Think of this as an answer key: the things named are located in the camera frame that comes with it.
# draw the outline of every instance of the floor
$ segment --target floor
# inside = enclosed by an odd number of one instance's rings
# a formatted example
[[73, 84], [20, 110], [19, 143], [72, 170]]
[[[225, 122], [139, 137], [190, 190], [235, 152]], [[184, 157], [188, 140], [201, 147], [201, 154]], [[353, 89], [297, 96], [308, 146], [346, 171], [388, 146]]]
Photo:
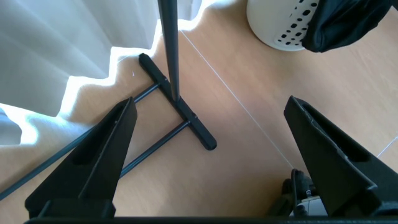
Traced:
[[[184, 100], [218, 147], [208, 152], [183, 130], [119, 181], [117, 215], [265, 214], [290, 170], [306, 170], [283, 116], [290, 95], [309, 102], [398, 171], [396, 20], [398, 12], [391, 11], [359, 42], [314, 54], [263, 44], [248, 26], [245, 1], [206, 9], [195, 29], [179, 33], [180, 83]], [[167, 74], [162, 40], [153, 59]], [[1, 188], [78, 136], [65, 126], [95, 124], [116, 102], [150, 84], [137, 58], [129, 57], [119, 63], [115, 85], [84, 86], [66, 124], [41, 133], [35, 147], [0, 152]], [[126, 163], [181, 122], [158, 90], [137, 110]], [[1, 223], [28, 219], [24, 200], [54, 167], [0, 202]]]

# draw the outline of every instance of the vertical pole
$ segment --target vertical pole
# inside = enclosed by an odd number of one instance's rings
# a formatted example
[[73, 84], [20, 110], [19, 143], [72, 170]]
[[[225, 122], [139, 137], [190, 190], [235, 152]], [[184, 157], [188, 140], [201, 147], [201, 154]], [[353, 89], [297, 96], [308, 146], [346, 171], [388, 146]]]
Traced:
[[162, 21], [172, 96], [173, 100], [178, 102], [180, 100], [180, 82], [178, 77], [177, 0], [158, 0], [157, 3]]

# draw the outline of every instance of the sheer curtain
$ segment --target sheer curtain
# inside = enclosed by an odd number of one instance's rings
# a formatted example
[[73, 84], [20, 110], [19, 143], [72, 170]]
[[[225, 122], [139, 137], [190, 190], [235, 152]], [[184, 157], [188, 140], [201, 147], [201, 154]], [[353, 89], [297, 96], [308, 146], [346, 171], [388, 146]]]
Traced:
[[[178, 0], [178, 18], [190, 21], [202, 8]], [[18, 133], [10, 106], [25, 109], [21, 116], [58, 115], [70, 77], [107, 78], [111, 48], [150, 49], [158, 19], [157, 0], [1, 1], [0, 129]]]

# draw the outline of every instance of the basket hole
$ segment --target basket hole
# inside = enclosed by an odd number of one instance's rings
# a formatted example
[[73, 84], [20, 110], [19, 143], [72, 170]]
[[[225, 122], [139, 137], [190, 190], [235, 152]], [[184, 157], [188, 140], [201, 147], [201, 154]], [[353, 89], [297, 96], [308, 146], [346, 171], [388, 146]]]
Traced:
[[307, 16], [309, 15], [311, 12], [311, 10], [307, 9], [306, 11], [303, 12], [303, 16]]

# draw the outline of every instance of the white laundry basket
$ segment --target white laundry basket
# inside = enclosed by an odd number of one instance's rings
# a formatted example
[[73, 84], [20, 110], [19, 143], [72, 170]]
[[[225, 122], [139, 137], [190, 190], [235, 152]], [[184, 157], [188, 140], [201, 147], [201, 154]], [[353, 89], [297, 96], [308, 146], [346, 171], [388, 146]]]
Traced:
[[303, 50], [301, 40], [319, 0], [249, 0], [251, 29], [265, 44], [279, 50]]

